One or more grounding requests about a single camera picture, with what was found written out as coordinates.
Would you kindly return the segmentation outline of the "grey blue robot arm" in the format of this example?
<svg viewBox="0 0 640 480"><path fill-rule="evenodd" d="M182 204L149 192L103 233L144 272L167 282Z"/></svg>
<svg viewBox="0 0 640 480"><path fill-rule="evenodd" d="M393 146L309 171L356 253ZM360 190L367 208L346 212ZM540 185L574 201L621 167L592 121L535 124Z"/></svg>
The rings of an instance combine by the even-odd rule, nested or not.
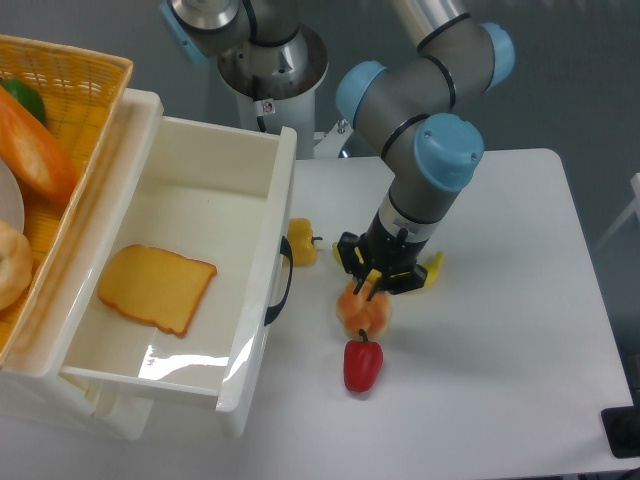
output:
<svg viewBox="0 0 640 480"><path fill-rule="evenodd" d="M398 1L394 8L416 59L398 71L360 63L335 95L342 118L394 176L368 230L344 233L337 244L356 288L371 294L425 285L419 254L484 153L481 135L455 108L503 82L515 62L508 33L475 22L460 1ZM296 2L164 1L160 12L190 61L216 60L244 128L293 128L301 152L312 152L314 96L328 58Z"/></svg>

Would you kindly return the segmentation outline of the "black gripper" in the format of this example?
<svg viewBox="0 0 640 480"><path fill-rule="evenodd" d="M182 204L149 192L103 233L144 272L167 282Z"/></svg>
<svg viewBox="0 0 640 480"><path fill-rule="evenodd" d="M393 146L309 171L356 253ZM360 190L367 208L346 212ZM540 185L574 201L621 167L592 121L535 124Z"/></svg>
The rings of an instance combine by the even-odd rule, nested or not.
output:
<svg viewBox="0 0 640 480"><path fill-rule="evenodd" d="M366 277L371 285L367 300L378 293L403 294L426 284L426 269L418 263L425 241L410 242L409 231L401 228L391 234L380 219L374 219L361 238L344 232L337 242L341 265L354 281L353 294L359 294Z"/></svg>

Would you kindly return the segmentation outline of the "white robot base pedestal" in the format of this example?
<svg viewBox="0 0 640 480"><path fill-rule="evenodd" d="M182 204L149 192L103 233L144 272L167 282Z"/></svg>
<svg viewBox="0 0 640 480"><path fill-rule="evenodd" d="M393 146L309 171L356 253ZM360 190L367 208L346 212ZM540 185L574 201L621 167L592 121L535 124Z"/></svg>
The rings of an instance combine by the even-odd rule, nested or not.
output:
<svg viewBox="0 0 640 480"><path fill-rule="evenodd" d="M218 56L220 76L235 95L240 126L277 134L297 133L299 159L337 158L354 133L345 119L327 132L316 129L316 91L328 70L327 49L313 30L301 25L278 46L244 42Z"/></svg>

